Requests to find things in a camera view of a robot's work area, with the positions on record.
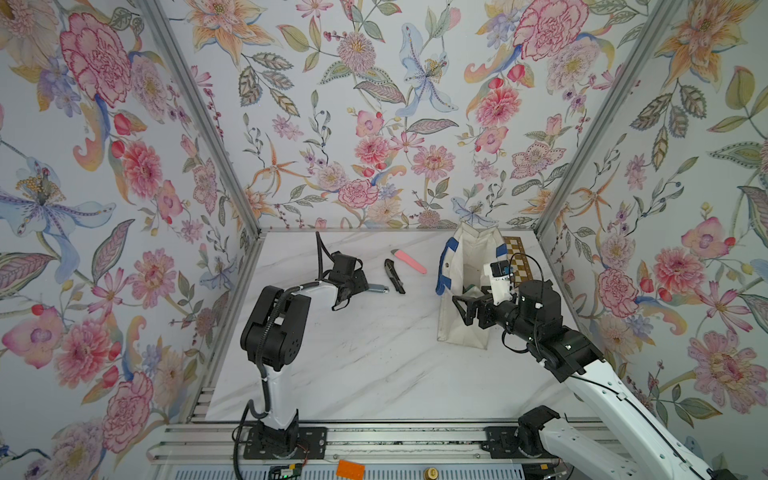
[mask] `mounting plate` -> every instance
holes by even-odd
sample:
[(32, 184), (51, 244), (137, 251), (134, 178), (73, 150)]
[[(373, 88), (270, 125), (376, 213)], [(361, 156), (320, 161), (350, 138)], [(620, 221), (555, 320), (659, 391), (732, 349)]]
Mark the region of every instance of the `mounting plate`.
[[(261, 450), (259, 441), (256, 438), (257, 429), (251, 429), (246, 438), (245, 450), (243, 451), (244, 460), (274, 460), (275, 455)], [(322, 460), (326, 457), (326, 440), (328, 429), (324, 427), (299, 427), (298, 443), (309, 449), (309, 453), (300, 448), (296, 448), (293, 454), (281, 458), (284, 460), (304, 460), (306, 456), (309, 460)]]

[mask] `metal frame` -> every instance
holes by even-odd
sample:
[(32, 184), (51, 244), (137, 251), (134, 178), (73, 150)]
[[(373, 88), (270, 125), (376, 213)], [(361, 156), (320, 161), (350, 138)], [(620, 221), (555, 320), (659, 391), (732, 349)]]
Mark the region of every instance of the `metal frame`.
[(544, 213), (534, 222), (533, 230), (536, 232), (537, 238), (541, 239), (544, 232), (554, 223), (554, 219), (565, 205), (565, 200), (581, 172), (594, 156), (604, 132), (611, 125), (621, 104), (629, 97), (630, 90), (640, 76), (641, 70), (653, 54), (661, 32), (669, 26), (670, 20), (684, 3), (680, 0), (659, 0), (656, 8), (648, 17), (645, 28), (643, 28), (632, 52), (624, 62), (624, 70), (614, 87), (609, 91), (600, 110), (592, 116), (592, 126), (584, 137), (584, 143), (576, 150), (576, 155), (565, 171), (563, 180), (555, 190), (554, 197), (545, 208)]

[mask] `pink flower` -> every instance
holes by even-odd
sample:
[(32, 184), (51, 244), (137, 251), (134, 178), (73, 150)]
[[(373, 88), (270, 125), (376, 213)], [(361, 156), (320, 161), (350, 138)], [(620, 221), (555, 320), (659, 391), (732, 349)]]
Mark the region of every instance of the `pink flower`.
[(90, 477), (101, 461), (103, 441), (99, 419), (67, 425), (53, 441), (51, 459), (45, 466), (47, 478), (80, 480)]
[(560, 114), (547, 118), (547, 135), (554, 137), (563, 129), (563, 116)]
[(168, 224), (173, 223), (172, 217), (183, 211), (179, 196), (176, 195), (176, 189), (170, 180), (163, 182), (163, 186), (157, 190), (157, 209), (160, 211), (160, 217)]
[(131, 88), (131, 63), (112, 27), (90, 13), (69, 15), (69, 30), (60, 37), (61, 53), (80, 89), (98, 95), (114, 108)]
[(339, 201), (351, 208), (363, 208), (379, 198), (379, 188), (370, 180), (353, 180), (339, 189)]
[(393, 150), (400, 150), (402, 148), (402, 151), (408, 153), (408, 147), (414, 147), (416, 145), (420, 145), (424, 143), (424, 138), (416, 139), (416, 134), (410, 134), (410, 136), (406, 132), (402, 132), (400, 134), (400, 139), (397, 137), (392, 137), (392, 141), (395, 142), (395, 146), (392, 148)]
[(637, 289), (632, 284), (632, 279), (619, 270), (609, 268), (598, 277), (600, 299), (603, 304), (620, 318), (627, 318), (637, 311), (634, 299), (637, 297)]
[(73, 325), (61, 341), (63, 353), (56, 356), (59, 385), (73, 389), (78, 383), (88, 383), (107, 362), (112, 342), (106, 327), (96, 320), (86, 319)]
[(533, 177), (565, 155), (564, 148), (550, 148), (544, 142), (535, 141), (525, 152), (512, 155), (514, 178)]
[(149, 58), (134, 56), (131, 62), (131, 89), (134, 98), (147, 109), (150, 117), (162, 123), (166, 107), (165, 85)]
[(717, 217), (706, 219), (682, 236), (683, 245), (701, 258), (717, 258), (727, 255), (730, 248), (724, 240), (725, 232)]
[(588, 15), (582, 0), (534, 0), (523, 12), (512, 46), (522, 45), (521, 58), (552, 56), (576, 38)]
[(143, 141), (130, 142), (123, 154), (123, 176), (140, 198), (153, 197), (163, 178), (160, 157), (154, 147), (147, 147)]
[(48, 365), (57, 348), (64, 325), (54, 307), (43, 310), (38, 318), (20, 322), (2, 336), (2, 344), (36, 369)]
[(368, 165), (383, 162), (387, 155), (389, 155), (389, 142), (379, 135), (364, 137), (355, 148), (355, 156)]
[(130, 382), (118, 384), (101, 423), (107, 450), (120, 453), (141, 433), (149, 418), (153, 393), (152, 381), (143, 372), (136, 372)]
[(488, 153), (495, 154), (502, 146), (502, 141), (507, 137), (508, 131), (509, 129), (507, 127), (486, 128), (482, 135), (475, 141), (477, 151), (480, 151), (479, 149), (483, 148)]
[(453, 170), (453, 159), (455, 155), (448, 152), (445, 147), (437, 148), (437, 145), (432, 145), (429, 150), (419, 147), (419, 152), (413, 158), (414, 164), (411, 169), (417, 175), (424, 174), (428, 179), (437, 182), (448, 176), (446, 172)]
[(736, 333), (730, 330), (725, 333), (705, 333), (703, 343), (690, 339), (688, 356), (699, 363), (694, 369), (694, 388), (706, 395), (712, 394), (712, 400), (721, 407), (725, 406), (727, 393), (732, 409), (749, 413), (756, 403), (766, 405), (766, 390), (760, 383), (768, 381), (768, 369), (752, 364), (757, 358), (753, 349), (736, 350), (739, 346)]
[(277, 115), (277, 118), (272, 120), (272, 123), (274, 124), (273, 128), (275, 129), (275, 132), (280, 135), (280, 138), (285, 136), (288, 138), (288, 140), (293, 140), (294, 137), (298, 138), (304, 135), (304, 132), (299, 130), (296, 125), (288, 121), (289, 119), (290, 117), (282, 118)]
[(547, 88), (561, 90), (580, 81), (600, 54), (600, 45), (589, 37), (571, 43), (557, 53), (548, 65)]
[(104, 316), (107, 316), (112, 312), (113, 305), (120, 305), (123, 303), (123, 299), (117, 297), (117, 294), (120, 293), (120, 290), (122, 290), (125, 284), (128, 282), (127, 277), (125, 280), (123, 280), (123, 273), (124, 270), (118, 268), (118, 272), (115, 274), (114, 281), (112, 281), (112, 274), (106, 272), (104, 274), (104, 285), (107, 288), (103, 289), (99, 285), (91, 288), (91, 293), (99, 298), (103, 298), (103, 300), (99, 300), (98, 302), (89, 305), (88, 313), (93, 313), (96, 310), (103, 308)]
[(504, 86), (491, 90), (480, 101), (475, 116), (483, 127), (493, 127), (505, 124), (520, 110), (518, 91), (512, 87)]
[(336, 49), (344, 65), (356, 74), (364, 74), (376, 63), (376, 50), (373, 43), (363, 35), (353, 31), (339, 42)]
[(204, 71), (201, 74), (197, 74), (197, 65), (192, 65), (190, 67), (190, 73), (192, 74), (192, 78), (194, 78), (195, 83), (197, 83), (198, 87), (213, 87), (214, 84), (206, 83), (208, 80), (210, 80), (210, 73), (207, 71)]
[(711, 295), (707, 295), (701, 290), (696, 289), (696, 294), (701, 301), (712, 307), (707, 310), (707, 316), (712, 318), (715, 316), (715, 313), (719, 312), (720, 318), (723, 319), (723, 323), (725, 323), (725, 326), (727, 326), (731, 332), (736, 333), (736, 329), (733, 328), (734, 325), (745, 332), (749, 332), (752, 329), (752, 326), (733, 314), (747, 315), (748, 313), (752, 313), (752, 310), (745, 306), (727, 306), (728, 303), (733, 302), (736, 297), (739, 296), (739, 293), (736, 290), (728, 290), (722, 297), (719, 297), (717, 295), (718, 287), (718, 282), (710, 282)]
[(324, 2), (323, 0), (301, 0), (304, 2), (305, 5), (301, 5), (300, 3), (296, 5), (296, 10), (299, 12), (306, 12), (304, 15), (301, 15), (302, 18), (306, 18), (310, 16), (312, 13), (315, 14), (317, 18), (320, 18), (320, 11), (325, 11), (331, 7), (333, 7), (333, 3)]
[(634, 255), (634, 245), (634, 240), (630, 240), (619, 233), (614, 233), (600, 245), (603, 263), (609, 268), (621, 270), (622, 272), (626, 271), (629, 266), (629, 260)]
[(378, 118), (376, 115), (368, 111), (359, 111), (357, 114), (357, 129), (356, 133), (358, 137), (366, 137), (368, 135), (376, 135), (384, 125), (384, 119)]
[(704, 265), (695, 255), (686, 254), (683, 247), (661, 249), (656, 261), (656, 278), (672, 293), (693, 292), (706, 278)]
[(182, 220), (181, 234), (188, 243), (195, 243), (203, 236), (203, 224), (198, 220)]
[(152, 252), (144, 252), (144, 262), (137, 261), (134, 268), (139, 273), (128, 277), (128, 282), (133, 284), (133, 295), (136, 300), (144, 297), (144, 308), (157, 306), (157, 298), (166, 296), (176, 291), (174, 280), (176, 271), (174, 259), (165, 254), (165, 249)]
[(205, 165), (198, 165), (192, 169), (194, 175), (195, 188), (192, 198), (199, 204), (205, 205), (205, 211), (210, 215), (216, 208), (216, 199), (218, 197), (216, 185), (216, 168), (213, 161), (209, 158)]
[(483, 161), (479, 161), (475, 164), (475, 176), (480, 177), (483, 180), (498, 177), (498, 169), (493, 168), (491, 162), (489, 162), (486, 158)]

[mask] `blue lily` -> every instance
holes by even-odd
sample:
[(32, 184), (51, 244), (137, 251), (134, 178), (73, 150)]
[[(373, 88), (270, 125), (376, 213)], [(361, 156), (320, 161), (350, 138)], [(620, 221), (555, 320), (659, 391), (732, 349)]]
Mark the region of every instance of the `blue lily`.
[(76, 207), (66, 207), (58, 202), (66, 200), (59, 189), (61, 181), (50, 165), (27, 157), (27, 169), (19, 169), (20, 180), (16, 188), (25, 198), (15, 197), (0, 187), (0, 218), (6, 219), (17, 237), (31, 232), (46, 233), (54, 238), (61, 250), (61, 262), (56, 269), (55, 280), (64, 283), (80, 265), (80, 255), (69, 240), (76, 226), (95, 228), (107, 223), (112, 217), (115, 204), (102, 205), (85, 202)]
[(206, 286), (211, 290), (221, 288), (232, 290), (235, 285), (230, 278), (235, 271), (235, 263), (237, 258), (232, 260), (232, 263), (228, 267), (224, 267), (224, 262), (221, 257), (216, 257), (216, 266), (214, 267), (214, 273), (206, 272), (200, 276), (200, 285)]
[(482, 204), (479, 202), (469, 208), (467, 208), (467, 200), (463, 198), (453, 197), (451, 202), (453, 203), (453, 211), (457, 213), (462, 220), (473, 227), (476, 223), (479, 223), (483, 227), (492, 227), (498, 223), (498, 220), (493, 220), (480, 215)]
[(451, 103), (451, 98), (448, 95), (435, 88), (435, 83), (440, 82), (440, 78), (448, 69), (448, 54), (443, 52), (437, 59), (428, 58), (422, 67), (419, 56), (423, 47), (424, 41), (419, 30), (410, 23), (403, 25), (400, 61), (402, 66), (408, 70), (405, 80), (413, 86), (415, 96), (409, 105), (395, 112), (398, 117), (413, 116), (419, 107), (419, 102), (427, 95), (429, 96), (429, 103), (437, 111), (458, 110), (458, 107)]

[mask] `floral wallpaper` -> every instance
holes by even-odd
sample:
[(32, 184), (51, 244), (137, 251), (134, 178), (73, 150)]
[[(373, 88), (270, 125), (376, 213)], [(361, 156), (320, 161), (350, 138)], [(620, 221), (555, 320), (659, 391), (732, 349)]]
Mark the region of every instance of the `floral wallpaper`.
[(650, 0), (175, 0), (262, 226), (530, 227)]
[(142, 478), (250, 235), (131, 0), (0, 0), (0, 71), (0, 477)]
[(765, 478), (768, 5), (681, 4), (542, 242), (648, 410), (714, 468)]

